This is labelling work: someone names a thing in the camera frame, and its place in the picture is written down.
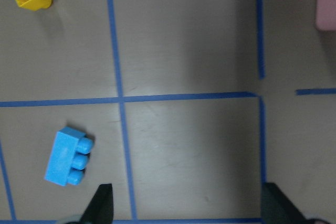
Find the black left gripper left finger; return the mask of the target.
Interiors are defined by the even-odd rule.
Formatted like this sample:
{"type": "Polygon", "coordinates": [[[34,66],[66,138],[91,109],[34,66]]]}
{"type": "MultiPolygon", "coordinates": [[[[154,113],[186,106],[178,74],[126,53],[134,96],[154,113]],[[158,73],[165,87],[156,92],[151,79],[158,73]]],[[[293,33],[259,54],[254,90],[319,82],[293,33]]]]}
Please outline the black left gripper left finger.
{"type": "Polygon", "coordinates": [[[81,216],[80,223],[110,224],[113,222],[113,215],[112,184],[101,184],[81,216]]]}

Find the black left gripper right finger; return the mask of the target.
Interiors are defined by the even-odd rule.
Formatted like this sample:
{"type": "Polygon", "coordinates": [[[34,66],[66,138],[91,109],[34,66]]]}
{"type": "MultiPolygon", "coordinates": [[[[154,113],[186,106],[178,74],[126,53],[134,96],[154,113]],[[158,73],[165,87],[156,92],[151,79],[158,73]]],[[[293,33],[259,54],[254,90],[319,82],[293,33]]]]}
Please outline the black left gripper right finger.
{"type": "Polygon", "coordinates": [[[275,183],[263,183],[261,189],[263,223],[306,223],[307,219],[275,183]]]}

